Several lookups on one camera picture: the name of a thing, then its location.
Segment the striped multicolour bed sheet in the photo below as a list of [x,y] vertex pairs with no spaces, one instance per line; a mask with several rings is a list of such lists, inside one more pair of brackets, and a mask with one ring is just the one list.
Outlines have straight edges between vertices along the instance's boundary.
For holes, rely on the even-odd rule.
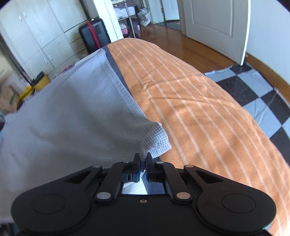
[[192,164],[267,193],[272,235],[289,235],[289,166],[252,116],[196,68],[157,45],[127,38],[106,46],[137,104],[171,143],[163,161]]

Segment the brown paper bag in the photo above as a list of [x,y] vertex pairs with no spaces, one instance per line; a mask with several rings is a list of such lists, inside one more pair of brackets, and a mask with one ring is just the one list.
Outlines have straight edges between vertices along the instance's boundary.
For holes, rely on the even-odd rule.
[[12,90],[10,86],[1,87],[0,93],[0,111],[6,115],[15,113],[21,103],[19,96]]

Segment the black white checkered rug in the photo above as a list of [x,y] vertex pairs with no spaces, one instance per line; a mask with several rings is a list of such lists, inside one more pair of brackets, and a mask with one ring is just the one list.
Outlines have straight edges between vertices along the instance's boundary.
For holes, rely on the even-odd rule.
[[289,103],[278,90],[249,64],[234,64],[205,75],[250,113],[289,163]]

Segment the yellow waste bin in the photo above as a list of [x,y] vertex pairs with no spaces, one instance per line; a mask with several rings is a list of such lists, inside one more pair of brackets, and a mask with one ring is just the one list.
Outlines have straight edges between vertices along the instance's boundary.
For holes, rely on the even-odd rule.
[[31,86],[33,89],[35,89],[37,92],[40,92],[43,90],[45,86],[47,86],[50,83],[50,80],[48,76],[41,71],[35,79],[32,80]]

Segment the white wardrobe cabinet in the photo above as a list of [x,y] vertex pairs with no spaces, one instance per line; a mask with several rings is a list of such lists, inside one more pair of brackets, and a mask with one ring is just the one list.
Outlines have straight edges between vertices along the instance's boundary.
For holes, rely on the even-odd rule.
[[86,20],[80,1],[9,1],[1,36],[30,79],[53,77],[87,53],[78,31]]

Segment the white door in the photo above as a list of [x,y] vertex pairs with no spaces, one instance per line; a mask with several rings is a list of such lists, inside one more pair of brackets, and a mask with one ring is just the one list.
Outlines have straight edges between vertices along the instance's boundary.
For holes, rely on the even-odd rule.
[[247,0],[183,1],[186,36],[243,65],[250,29]]

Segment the light grey waffle knit garment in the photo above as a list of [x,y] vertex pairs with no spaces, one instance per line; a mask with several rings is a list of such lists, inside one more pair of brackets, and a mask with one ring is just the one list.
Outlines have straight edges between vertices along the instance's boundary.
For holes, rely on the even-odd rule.
[[59,75],[1,130],[1,223],[21,193],[92,165],[156,158],[171,149],[166,131],[132,97],[108,48]]

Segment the yellow box on floor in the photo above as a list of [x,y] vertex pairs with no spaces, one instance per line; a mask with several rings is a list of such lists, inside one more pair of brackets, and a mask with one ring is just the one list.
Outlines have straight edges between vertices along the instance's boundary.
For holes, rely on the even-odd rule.
[[25,90],[19,95],[22,101],[25,101],[28,97],[34,94],[35,89],[31,86],[27,86]]

